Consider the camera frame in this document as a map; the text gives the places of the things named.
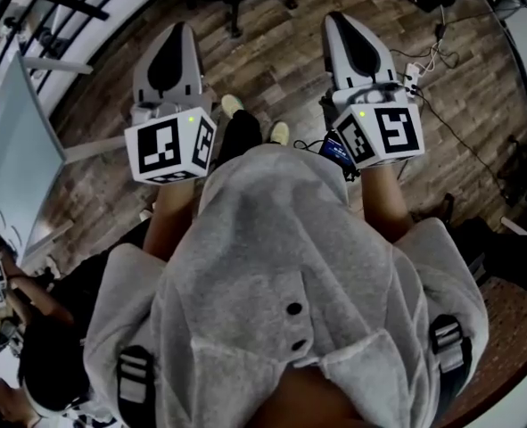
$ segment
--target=yellow shoe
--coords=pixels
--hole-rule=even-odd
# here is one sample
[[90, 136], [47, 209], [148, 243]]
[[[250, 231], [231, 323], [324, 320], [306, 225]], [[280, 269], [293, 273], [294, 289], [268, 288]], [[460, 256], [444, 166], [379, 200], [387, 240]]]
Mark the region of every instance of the yellow shoe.
[[289, 144], [290, 134], [291, 131], [289, 130], [289, 126], [282, 120], [279, 120], [271, 129], [271, 137], [269, 138], [269, 142], [286, 146]]
[[221, 109], [228, 118], [233, 118], [236, 111], [243, 109], [243, 103], [234, 95], [226, 94], [221, 99]]

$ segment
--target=backpack strap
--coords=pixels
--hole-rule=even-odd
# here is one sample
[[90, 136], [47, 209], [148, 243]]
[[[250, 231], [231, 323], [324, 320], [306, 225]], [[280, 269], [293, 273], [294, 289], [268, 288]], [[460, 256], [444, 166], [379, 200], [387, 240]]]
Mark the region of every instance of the backpack strap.
[[473, 359], [471, 339], [450, 315], [440, 315], [430, 326], [432, 350], [440, 362], [440, 400], [435, 419], [448, 410], [467, 382]]
[[129, 346], [117, 362], [120, 415], [129, 428], [156, 427], [154, 359], [142, 346]]

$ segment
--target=shirt sleeve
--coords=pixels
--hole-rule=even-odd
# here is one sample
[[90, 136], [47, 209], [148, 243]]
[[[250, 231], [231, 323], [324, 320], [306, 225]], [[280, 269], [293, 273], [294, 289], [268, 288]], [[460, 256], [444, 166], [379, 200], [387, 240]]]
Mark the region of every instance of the shirt sleeve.
[[132, 244], [109, 256], [86, 334], [86, 372], [98, 399], [119, 418], [116, 365], [120, 350], [143, 331], [166, 262]]
[[450, 314], [464, 335], [471, 338], [473, 360], [469, 376], [473, 376], [489, 339], [489, 320], [479, 287], [451, 236], [440, 220], [428, 218], [416, 224], [395, 246], [408, 257], [420, 277], [430, 319]]

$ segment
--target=wooden floor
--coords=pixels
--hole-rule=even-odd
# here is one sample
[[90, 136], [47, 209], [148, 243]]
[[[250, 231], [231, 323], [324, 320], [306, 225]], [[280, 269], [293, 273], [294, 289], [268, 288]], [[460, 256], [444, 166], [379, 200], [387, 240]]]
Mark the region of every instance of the wooden floor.
[[[293, 139], [310, 143], [325, 132], [318, 99], [330, 85], [320, 30], [328, 12], [346, 12], [388, 47], [412, 54], [429, 49], [435, 24], [441, 21], [439, 10], [426, 14], [406, 0], [297, 1], [294, 11], [277, 0], [242, 3], [243, 36], [232, 40], [223, 4], [200, 4], [190, 11], [185, 0], [156, 0], [104, 50], [93, 75], [71, 89], [52, 116], [58, 137], [69, 146], [119, 135], [129, 125], [133, 66], [170, 23], [184, 20], [198, 37], [205, 80], [219, 96], [240, 96], [263, 128], [282, 119], [291, 125]], [[446, 9], [446, 18], [453, 21], [487, 11], [484, 0], [457, 0]], [[442, 49], [458, 53], [458, 66], [449, 70], [437, 62], [420, 86], [432, 107], [496, 172], [510, 154], [508, 136], [527, 141], [527, 101], [503, 31], [491, 16], [462, 21], [448, 28]], [[396, 54], [395, 62], [397, 70], [404, 71], [407, 59]], [[512, 212], [490, 173], [427, 106], [422, 122], [427, 153], [411, 160], [401, 176], [410, 209], [431, 210], [449, 192], [457, 200], [454, 222], [480, 215], [499, 228], [499, 218]], [[46, 211], [54, 223], [75, 221], [54, 252], [61, 269], [67, 272], [111, 245], [138, 222], [138, 212], [154, 194], [154, 188], [132, 180], [123, 151], [68, 166]], [[358, 181], [350, 186], [351, 207], [357, 214], [360, 197]], [[497, 280], [483, 292], [490, 309], [491, 345], [474, 383], [449, 414], [454, 424], [490, 402], [495, 390], [527, 363], [527, 293]]]

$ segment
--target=shirt button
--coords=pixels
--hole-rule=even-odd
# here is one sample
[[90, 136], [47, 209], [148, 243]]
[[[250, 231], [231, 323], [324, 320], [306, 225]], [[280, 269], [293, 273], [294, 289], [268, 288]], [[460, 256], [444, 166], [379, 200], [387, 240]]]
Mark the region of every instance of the shirt button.
[[299, 303], [291, 303], [287, 306], [287, 313], [291, 316], [296, 316], [302, 311], [302, 306]]
[[293, 352], [299, 350], [302, 346], [305, 345], [305, 342], [306, 342], [306, 341], [305, 341], [304, 339], [303, 339], [302, 341], [297, 341], [297, 342], [295, 342], [295, 343], [292, 345], [291, 350], [292, 350]]

